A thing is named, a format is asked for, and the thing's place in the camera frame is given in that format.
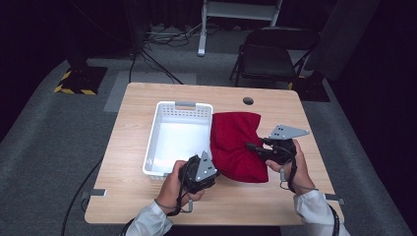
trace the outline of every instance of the basket handle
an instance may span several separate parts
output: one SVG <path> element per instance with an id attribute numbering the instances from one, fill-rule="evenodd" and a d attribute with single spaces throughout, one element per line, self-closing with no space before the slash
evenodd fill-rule
<path id="1" fill-rule="evenodd" d="M 196 102 L 191 101 L 175 101 L 175 108 L 178 109 L 180 106 L 186 106 L 186 107 L 193 107 L 196 108 Z"/>

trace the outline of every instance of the red fabric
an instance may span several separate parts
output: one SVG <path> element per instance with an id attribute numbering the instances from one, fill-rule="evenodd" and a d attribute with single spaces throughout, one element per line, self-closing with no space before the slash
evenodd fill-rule
<path id="1" fill-rule="evenodd" d="M 246 143 L 263 144 L 257 129 L 261 115 L 224 112 L 212 115 L 210 149 L 215 168 L 229 179 L 246 183 L 268 181 L 267 166 Z"/>

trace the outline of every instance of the person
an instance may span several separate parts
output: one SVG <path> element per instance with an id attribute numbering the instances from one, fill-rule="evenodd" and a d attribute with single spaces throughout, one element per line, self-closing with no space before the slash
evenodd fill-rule
<path id="1" fill-rule="evenodd" d="M 295 211 L 300 215 L 304 225 L 307 227 L 308 235 L 333 235 L 334 217 L 326 201 L 325 194 L 316 189 L 315 184 L 309 176 L 304 153 L 297 140 L 293 141 L 297 150 L 295 156 L 297 171 L 292 181 L 292 186 L 295 191 Z M 159 195 L 152 204 L 142 208 L 138 216 L 133 219 L 127 229 L 127 236 L 163 235 L 172 227 L 173 223 L 166 214 L 175 209 L 180 189 L 178 172 L 185 163 L 186 161 L 182 160 L 175 162 L 172 173 L 167 176 L 162 184 Z M 278 173 L 281 173 L 281 169 L 283 169 L 285 179 L 289 179 L 291 164 L 279 165 L 272 160 L 267 160 L 266 165 Z M 204 193 L 205 190 L 201 190 L 195 195 L 185 195 L 181 203 L 182 207 L 190 199 L 193 202 L 199 201 Z M 339 224 L 337 235 L 350 235 L 344 227 L 343 222 Z"/>

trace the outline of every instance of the white sleeve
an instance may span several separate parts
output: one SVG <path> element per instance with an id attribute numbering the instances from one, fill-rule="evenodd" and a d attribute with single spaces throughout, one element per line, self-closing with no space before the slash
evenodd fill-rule
<path id="1" fill-rule="evenodd" d="M 129 226 L 127 236 L 157 236 L 164 235 L 172 226 L 172 221 L 160 207 L 153 202 L 145 206 Z"/>
<path id="2" fill-rule="evenodd" d="M 325 194 L 313 190 L 304 195 L 294 197 L 295 212 L 307 227 L 308 235 L 331 236 L 334 217 Z M 339 236 L 350 235 L 340 220 Z"/>

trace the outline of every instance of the light wood tabletop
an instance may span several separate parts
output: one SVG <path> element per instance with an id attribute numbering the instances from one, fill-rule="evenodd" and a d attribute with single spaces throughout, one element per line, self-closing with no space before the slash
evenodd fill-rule
<path id="1" fill-rule="evenodd" d="M 246 105 L 244 97 L 254 104 Z M 91 196 L 85 219 L 88 223 L 126 223 L 152 203 L 162 180 L 151 180 L 142 166 L 146 156 L 153 115 L 160 101 L 208 103 L 213 113 L 247 111 L 262 116 L 257 130 L 266 138 L 277 124 L 309 130 L 296 138 L 305 153 L 309 173 L 322 192 L 334 194 L 298 94 L 292 90 L 225 88 L 131 83 L 128 85 L 94 185 L 105 189 L 104 197 Z M 293 193 L 279 188 L 279 175 L 268 170 L 263 184 L 241 183 L 223 176 L 206 189 L 192 213 L 170 217 L 181 225 L 298 225 Z M 338 202 L 329 202 L 343 218 Z"/>

